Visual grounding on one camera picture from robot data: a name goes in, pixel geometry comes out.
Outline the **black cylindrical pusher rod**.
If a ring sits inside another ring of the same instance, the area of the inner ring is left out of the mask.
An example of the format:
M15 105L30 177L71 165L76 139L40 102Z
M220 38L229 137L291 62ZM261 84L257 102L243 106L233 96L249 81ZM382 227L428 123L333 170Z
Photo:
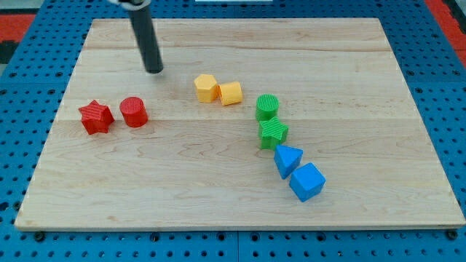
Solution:
M147 0L129 0L126 9L130 16L144 68L150 74L158 74L164 66L152 22L150 3Z

